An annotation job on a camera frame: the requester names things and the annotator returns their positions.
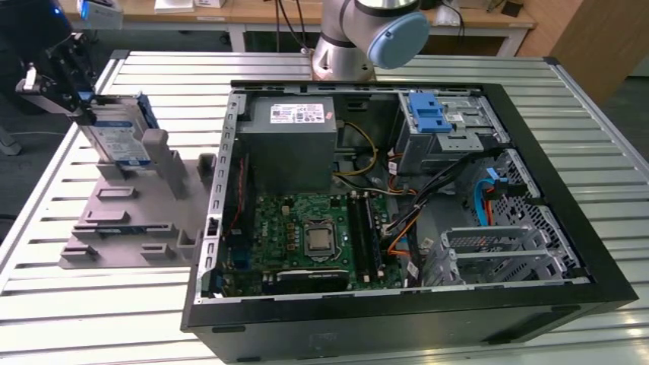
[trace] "desk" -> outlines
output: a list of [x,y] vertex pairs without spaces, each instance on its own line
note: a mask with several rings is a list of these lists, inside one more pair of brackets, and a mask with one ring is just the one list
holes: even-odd
[[[76,11],[76,0],[60,0],[66,15],[75,28],[88,25],[82,21]],[[124,29],[138,30],[226,30],[231,34],[234,52],[246,52],[244,34],[250,31],[275,31],[275,2],[263,0],[230,0],[223,8],[196,8],[194,13],[156,14],[155,0],[120,0],[124,8]],[[304,23],[308,32],[320,32],[320,3],[303,4]],[[287,16],[299,29],[299,12],[295,1],[286,0]],[[504,37],[499,56],[515,56],[528,30],[537,22],[523,10],[519,17],[508,17],[497,11],[487,13],[477,9],[461,9],[465,19],[468,37]],[[424,11],[431,22],[435,10]],[[282,31],[288,26],[282,19]],[[456,36],[459,27],[431,27],[431,35]]]
[[[503,84],[640,300],[525,344],[292,363],[647,363],[649,167],[572,79],[541,59],[443,56],[419,56],[377,76]],[[307,80],[308,60],[297,54],[132,52],[108,62],[99,92],[143,90],[170,145],[183,158],[196,158],[219,149],[230,83],[242,79]],[[179,329],[190,268],[58,267],[100,176],[96,160],[74,126],[0,246],[0,357],[24,364],[219,363]]]

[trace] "ram slot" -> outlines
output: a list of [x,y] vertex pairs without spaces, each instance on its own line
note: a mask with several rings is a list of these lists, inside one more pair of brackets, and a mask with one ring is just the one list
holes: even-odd
[[372,207],[365,196],[349,195],[347,199],[347,214],[349,215],[356,277],[367,283],[381,278],[384,272],[381,271],[379,232],[372,219]]

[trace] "aluminum slotted table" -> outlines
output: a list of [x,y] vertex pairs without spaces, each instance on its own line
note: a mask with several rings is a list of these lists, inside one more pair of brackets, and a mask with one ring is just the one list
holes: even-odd
[[[150,95],[182,157],[218,151],[235,79],[309,79],[301,55],[116,52],[103,94]],[[561,66],[543,59],[421,56],[380,81],[500,83],[633,284],[640,300],[525,344],[301,363],[548,364],[649,361],[649,168]],[[66,271],[59,254],[100,175],[74,126],[0,247],[0,357],[14,363],[219,363],[180,332],[188,268]]]

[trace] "chip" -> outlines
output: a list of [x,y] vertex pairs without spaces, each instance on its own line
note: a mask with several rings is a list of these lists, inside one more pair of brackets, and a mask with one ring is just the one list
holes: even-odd
[[308,230],[308,248],[313,251],[321,249],[331,249],[332,243],[329,242],[329,230]]
[[312,224],[304,230],[304,255],[307,256],[331,256],[336,253],[336,240],[333,234],[333,225]]

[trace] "blue cable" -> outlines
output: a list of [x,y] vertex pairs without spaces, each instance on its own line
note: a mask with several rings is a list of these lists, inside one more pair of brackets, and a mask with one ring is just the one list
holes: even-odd
[[473,189],[473,206],[476,207],[477,221],[481,226],[489,225],[485,209],[483,207],[483,185],[485,184],[495,185],[496,181],[493,179],[483,179],[477,182],[476,188]]

